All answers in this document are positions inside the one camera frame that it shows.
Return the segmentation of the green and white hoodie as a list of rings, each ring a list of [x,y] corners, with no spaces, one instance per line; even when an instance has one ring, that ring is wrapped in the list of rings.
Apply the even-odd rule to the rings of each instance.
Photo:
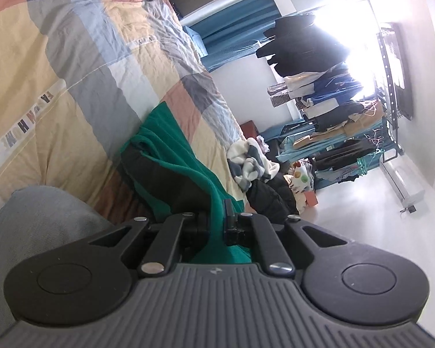
[[[140,198],[163,221],[181,212],[205,213],[209,217],[209,240],[196,254],[194,263],[244,264],[250,253],[224,243],[224,201],[235,212],[244,202],[226,192],[218,177],[195,156],[165,102],[155,107],[137,134],[121,152],[121,164]]]

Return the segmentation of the white and grey fleece garment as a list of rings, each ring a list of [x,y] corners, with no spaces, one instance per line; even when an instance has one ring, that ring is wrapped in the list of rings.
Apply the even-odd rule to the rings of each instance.
[[[226,157],[233,179],[243,193],[249,190],[253,181],[268,182],[280,170],[280,165],[269,160],[252,137],[230,145]]]

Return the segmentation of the polka dot bag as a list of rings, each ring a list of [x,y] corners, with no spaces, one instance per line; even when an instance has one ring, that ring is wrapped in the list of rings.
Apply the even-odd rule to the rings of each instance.
[[[313,166],[308,160],[298,160],[291,164],[286,176],[287,184],[292,191],[298,209],[307,206],[306,193],[314,191]]]

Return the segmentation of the white floor heater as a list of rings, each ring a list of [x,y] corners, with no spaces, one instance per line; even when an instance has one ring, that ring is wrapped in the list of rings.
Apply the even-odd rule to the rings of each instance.
[[[401,156],[380,162],[380,169],[399,198],[402,209],[410,213],[424,200],[425,189]]]

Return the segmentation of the blue window curtain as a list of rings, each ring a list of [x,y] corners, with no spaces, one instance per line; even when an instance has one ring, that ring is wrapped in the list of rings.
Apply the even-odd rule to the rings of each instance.
[[[279,18],[274,0],[242,0],[184,30],[202,54],[204,67],[213,72],[254,54]]]

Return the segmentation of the patchwork plaid bed quilt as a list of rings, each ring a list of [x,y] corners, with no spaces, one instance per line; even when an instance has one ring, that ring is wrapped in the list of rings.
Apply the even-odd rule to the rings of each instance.
[[[119,154],[161,102],[241,200],[240,127],[167,0],[0,0],[0,209],[50,185],[113,223],[141,211]]]

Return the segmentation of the black padded jacket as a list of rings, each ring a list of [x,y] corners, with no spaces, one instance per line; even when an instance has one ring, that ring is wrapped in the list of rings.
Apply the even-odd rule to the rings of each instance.
[[[281,173],[268,182],[252,181],[246,198],[250,206],[272,224],[283,225],[288,215],[299,215],[295,197]]]

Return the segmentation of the pink box on floor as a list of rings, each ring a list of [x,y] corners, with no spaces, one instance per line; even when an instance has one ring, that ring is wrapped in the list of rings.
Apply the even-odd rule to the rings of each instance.
[[[306,199],[306,206],[308,207],[317,206],[318,200],[315,191],[307,191],[304,192],[303,195],[305,196]]]

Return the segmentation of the black metal clothes rack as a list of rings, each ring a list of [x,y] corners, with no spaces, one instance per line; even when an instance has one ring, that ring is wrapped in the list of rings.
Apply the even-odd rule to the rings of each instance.
[[[380,162],[386,164],[404,154],[399,141],[399,120],[413,119],[414,103],[401,25],[384,23],[377,33],[377,42],[383,63],[383,86],[377,93],[386,113]]]

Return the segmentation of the hanging clothes on rack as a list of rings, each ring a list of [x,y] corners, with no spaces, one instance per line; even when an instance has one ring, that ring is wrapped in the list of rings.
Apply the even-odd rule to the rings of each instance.
[[[256,55],[281,78],[269,86],[273,106],[294,102],[298,123],[269,137],[280,164],[310,168],[312,183],[354,181],[377,165],[385,108],[352,69],[347,32],[329,30],[320,13],[279,18]]]

